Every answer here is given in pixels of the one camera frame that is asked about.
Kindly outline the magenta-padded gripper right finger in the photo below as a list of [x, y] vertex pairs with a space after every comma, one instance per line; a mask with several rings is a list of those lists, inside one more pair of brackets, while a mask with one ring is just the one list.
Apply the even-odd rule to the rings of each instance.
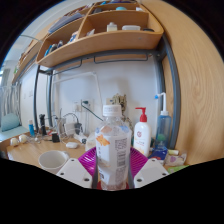
[[148, 159], [138, 150], [130, 149], [128, 185], [130, 189], [140, 188], [163, 177], [168, 171], [155, 159]]

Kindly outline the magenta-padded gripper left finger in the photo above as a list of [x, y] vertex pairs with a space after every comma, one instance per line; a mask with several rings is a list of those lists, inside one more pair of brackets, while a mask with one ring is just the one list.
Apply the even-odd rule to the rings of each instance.
[[70, 158], [58, 171], [57, 176], [81, 187], [96, 189], [98, 184], [96, 148], [88, 150], [78, 159]]

